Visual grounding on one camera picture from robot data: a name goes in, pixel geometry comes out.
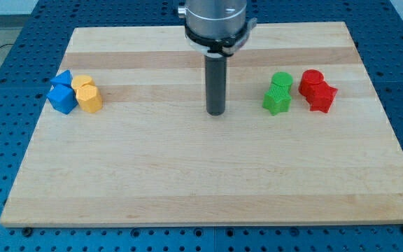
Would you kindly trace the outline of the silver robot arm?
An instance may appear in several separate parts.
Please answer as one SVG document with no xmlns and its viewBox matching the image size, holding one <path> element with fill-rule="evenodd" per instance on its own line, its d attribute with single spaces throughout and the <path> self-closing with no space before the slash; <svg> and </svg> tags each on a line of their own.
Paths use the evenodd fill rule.
<svg viewBox="0 0 403 252">
<path fill-rule="evenodd" d="M 246 0 L 186 0 L 177 8 L 185 26 L 207 39 L 238 34 L 246 21 Z"/>
</svg>

